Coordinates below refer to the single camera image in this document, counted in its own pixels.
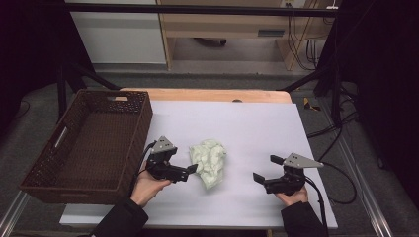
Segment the gray floor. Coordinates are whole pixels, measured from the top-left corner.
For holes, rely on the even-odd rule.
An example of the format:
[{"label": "gray floor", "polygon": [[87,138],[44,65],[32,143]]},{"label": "gray floor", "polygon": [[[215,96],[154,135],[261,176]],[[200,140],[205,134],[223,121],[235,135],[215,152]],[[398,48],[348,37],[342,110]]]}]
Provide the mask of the gray floor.
[{"label": "gray floor", "polygon": [[[171,71],[143,67],[117,73],[107,73],[103,69],[101,75],[123,87],[166,87],[166,88],[213,88],[213,89],[261,89],[275,90],[289,85],[291,82],[309,73],[296,68],[293,72],[285,70],[276,46],[271,40],[232,39],[225,47],[213,42],[196,39],[178,40],[175,51],[174,67]],[[91,87],[99,86],[87,80]],[[293,102],[297,104],[306,133],[320,130],[329,125],[328,114],[322,111],[307,110],[303,106],[303,98],[315,103],[312,95],[315,82],[306,84],[292,92]],[[28,105],[28,111],[14,120],[9,131],[0,140],[0,178],[2,182],[0,196],[0,213],[6,213],[13,197],[18,192],[31,163],[37,158],[44,143],[49,138],[57,115],[56,87],[50,85],[27,95],[22,103],[22,112]],[[342,104],[342,116],[355,109],[350,102]],[[334,139],[334,133],[328,133],[309,139],[315,158],[321,156]],[[365,135],[361,125],[352,121],[344,126],[343,136],[350,145],[356,158],[357,166],[363,171],[377,203],[388,222],[393,236],[419,236],[419,212],[409,200],[394,174],[382,170],[377,165],[377,156]],[[342,153],[334,146],[324,161],[341,169],[346,169]],[[331,198],[345,200],[352,196],[349,182],[339,173],[330,169],[320,169],[324,186]],[[377,236],[372,227],[371,219],[357,198],[348,205],[336,204],[333,207],[339,228],[331,230],[335,236]],[[84,232],[86,230],[60,226],[58,220],[64,209],[61,204],[44,204],[30,198],[27,207],[15,226],[14,235],[23,236],[28,231],[54,231],[54,235],[63,232]],[[284,233],[274,231],[274,235]]]}]

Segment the white cabinet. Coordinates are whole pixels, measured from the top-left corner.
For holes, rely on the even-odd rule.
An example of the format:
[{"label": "white cabinet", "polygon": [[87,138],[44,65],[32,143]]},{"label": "white cabinet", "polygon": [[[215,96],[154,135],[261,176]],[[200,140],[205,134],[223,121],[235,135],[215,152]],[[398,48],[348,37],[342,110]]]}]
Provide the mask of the white cabinet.
[{"label": "white cabinet", "polygon": [[[154,0],[66,2],[155,4]],[[73,12],[71,15],[93,63],[166,63],[158,14]]]}]

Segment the light-colored wooden plank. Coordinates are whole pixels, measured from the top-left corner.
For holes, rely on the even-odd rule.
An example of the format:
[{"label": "light-colored wooden plank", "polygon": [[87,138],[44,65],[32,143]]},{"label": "light-colored wooden plank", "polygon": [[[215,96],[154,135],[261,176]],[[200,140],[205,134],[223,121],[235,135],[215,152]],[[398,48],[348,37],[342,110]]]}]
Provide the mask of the light-colored wooden plank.
[{"label": "light-colored wooden plank", "polygon": [[205,89],[163,89],[123,88],[124,91],[147,91],[155,101],[212,101],[253,103],[292,103],[290,94],[283,91],[262,90],[205,90]]}]

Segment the basket handle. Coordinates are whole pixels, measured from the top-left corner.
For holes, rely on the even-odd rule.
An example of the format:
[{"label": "basket handle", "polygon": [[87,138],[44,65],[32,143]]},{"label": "basket handle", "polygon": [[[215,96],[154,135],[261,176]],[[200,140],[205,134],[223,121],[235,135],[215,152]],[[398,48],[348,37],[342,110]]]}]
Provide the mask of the basket handle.
[{"label": "basket handle", "polygon": [[53,144],[53,149],[58,149],[58,147],[62,144],[62,141],[65,140],[67,133],[68,133],[68,128],[65,126],[61,134],[58,136],[55,143]]}]

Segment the metal rod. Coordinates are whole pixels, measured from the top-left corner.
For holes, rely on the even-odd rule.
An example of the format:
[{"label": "metal rod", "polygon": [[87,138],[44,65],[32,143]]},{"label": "metal rod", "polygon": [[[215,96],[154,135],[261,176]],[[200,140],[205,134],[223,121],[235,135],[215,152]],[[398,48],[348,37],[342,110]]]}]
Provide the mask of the metal rod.
[{"label": "metal rod", "polygon": [[[321,108],[324,109],[324,113],[330,124],[333,124],[333,119],[330,116],[330,107],[325,99],[320,99],[319,104]],[[366,178],[359,169],[357,163],[355,162],[354,154],[351,151],[350,146],[348,145],[347,138],[343,135],[339,140],[339,149],[342,153],[342,158],[345,162],[346,167],[348,168],[351,176],[357,181],[355,182],[358,194],[360,199],[366,209],[367,214],[371,219],[371,224],[373,229],[376,231],[377,236],[379,237],[391,237],[393,236],[391,229],[385,220],[384,215],[379,208],[376,198],[374,197],[373,191],[367,183]]]},{"label": "metal rod", "polygon": [[22,211],[24,210],[26,204],[28,203],[30,196],[22,191],[19,191],[13,200],[12,204],[9,206],[6,214],[4,215],[2,221],[0,222],[0,236],[8,237],[21,216]]},{"label": "metal rod", "polygon": [[96,3],[41,3],[44,8],[63,8],[70,12],[107,13],[166,13],[166,14],[212,14],[253,16],[294,16],[335,18],[335,9],[266,8],[240,6],[194,6],[194,5],[150,5],[150,4],[96,4]]}]

